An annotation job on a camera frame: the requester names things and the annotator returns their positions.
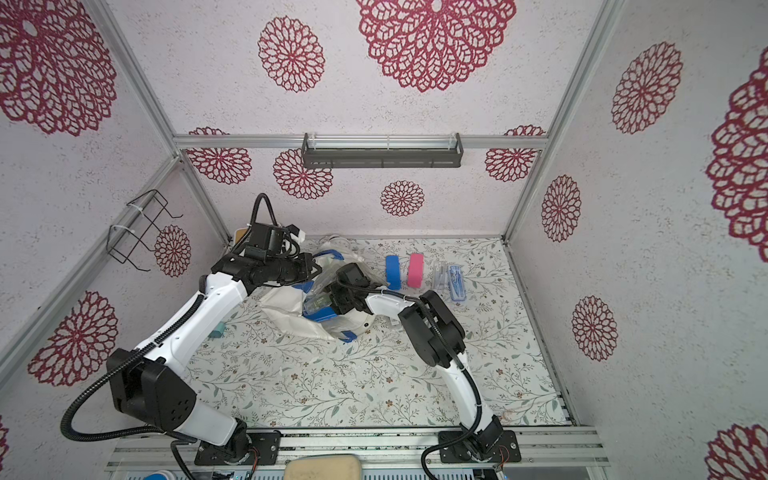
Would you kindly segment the blue plastic box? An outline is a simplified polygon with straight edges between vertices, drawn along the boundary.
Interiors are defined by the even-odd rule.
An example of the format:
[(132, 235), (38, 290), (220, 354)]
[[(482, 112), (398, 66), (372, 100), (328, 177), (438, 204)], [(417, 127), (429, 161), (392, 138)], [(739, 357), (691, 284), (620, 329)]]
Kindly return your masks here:
[(400, 258), (397, 255), (385, 257), (385, 275), (390, 290), (402, 288)]

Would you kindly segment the white canvas cartoon tote bag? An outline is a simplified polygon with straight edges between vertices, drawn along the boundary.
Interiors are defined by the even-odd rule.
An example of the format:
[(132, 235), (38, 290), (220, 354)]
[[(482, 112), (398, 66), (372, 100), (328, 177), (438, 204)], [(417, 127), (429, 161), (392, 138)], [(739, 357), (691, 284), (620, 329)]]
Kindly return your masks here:
[(339, 268), (361, 262), (363, 257), (347, 239), (330, 237), (320, 244), (313, 259), (322, 268), (320, 275), (303, 284), (273, 288), (260, 297), (258, 305), (284, 334), (350, 343), (372, 326), (375, 316), (355, 308), (340, 313), (331, 294), (321, 289), (335, 280)]

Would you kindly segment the pink plastic pencil case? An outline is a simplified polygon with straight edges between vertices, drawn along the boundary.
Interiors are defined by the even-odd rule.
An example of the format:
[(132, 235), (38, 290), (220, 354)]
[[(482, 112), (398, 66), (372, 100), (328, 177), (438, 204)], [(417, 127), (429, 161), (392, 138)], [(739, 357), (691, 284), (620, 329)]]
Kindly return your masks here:
[(422, 253), (412, 253), (409, 256), (407, 271), (407, 285), (413, 289), (419, 289), (424, 279), (424, 255)]

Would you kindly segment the clear plastic compass set case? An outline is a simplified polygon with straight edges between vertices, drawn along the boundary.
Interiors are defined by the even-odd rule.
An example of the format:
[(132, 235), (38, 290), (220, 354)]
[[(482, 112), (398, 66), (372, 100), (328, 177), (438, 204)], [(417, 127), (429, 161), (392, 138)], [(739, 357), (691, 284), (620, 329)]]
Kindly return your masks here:
[(438, 262), (434, 266), (430, 289), (441, 296), (450, 294), (448, 267), (444, 263)]

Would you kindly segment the clear case with blue compass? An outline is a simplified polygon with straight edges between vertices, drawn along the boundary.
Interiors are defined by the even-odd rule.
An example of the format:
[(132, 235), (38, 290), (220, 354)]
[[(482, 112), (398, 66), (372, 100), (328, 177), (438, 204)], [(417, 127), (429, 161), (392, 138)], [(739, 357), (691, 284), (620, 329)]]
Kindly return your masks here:
[(448, 267), (448, 284), (451, 299), (454, 302), (463, 302), (467, 298), (464, 275), (459, 265)]

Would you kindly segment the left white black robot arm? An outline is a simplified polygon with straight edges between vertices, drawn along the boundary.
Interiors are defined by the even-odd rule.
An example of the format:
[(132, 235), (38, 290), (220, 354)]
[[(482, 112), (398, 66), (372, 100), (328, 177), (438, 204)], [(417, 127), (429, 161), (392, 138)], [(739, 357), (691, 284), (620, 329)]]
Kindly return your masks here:
[[(214, 328), (255, 290), (304, 284), (321, 273), (300, 242), (300, 229), (280, 224), (268, 195), (258, 194), (245, 234), (200, 277), (197, 291), (158, 331), (134, 349), (117, 349), (108, 357), (105, 373), (65, 410), (61, 434), (82, 443), (163, 434), (177, 444), (198, 443), (218, 463), (247, 461), (253, 447), (246, 423), (200, 400), (184, 375)], [(141, 426), (97, 433), (75, 428), (80, 408), (104, 386), (115, 409)]]

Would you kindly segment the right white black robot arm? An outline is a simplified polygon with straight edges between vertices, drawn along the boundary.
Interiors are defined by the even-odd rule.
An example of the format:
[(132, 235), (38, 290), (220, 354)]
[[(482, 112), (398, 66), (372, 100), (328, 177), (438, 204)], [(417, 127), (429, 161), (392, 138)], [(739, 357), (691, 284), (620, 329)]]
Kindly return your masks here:
[(516, 438), (484, 400), (471, 372), (465, 330), (437, 292), (409, 296), (390, 290), (370, 279), (357, 263), (342, 266), (323, 292), (338, 314), (356, 310), (399, 321), (418, 357), (447, 385), (459, 413), (459, 429), (439, 433), (438, 443), (421, 453), (420, 465), (427, 478), (436, 477), (428, 464), (433, 453), (445, 463), (496, 461), (502, 465), (520, 459)]

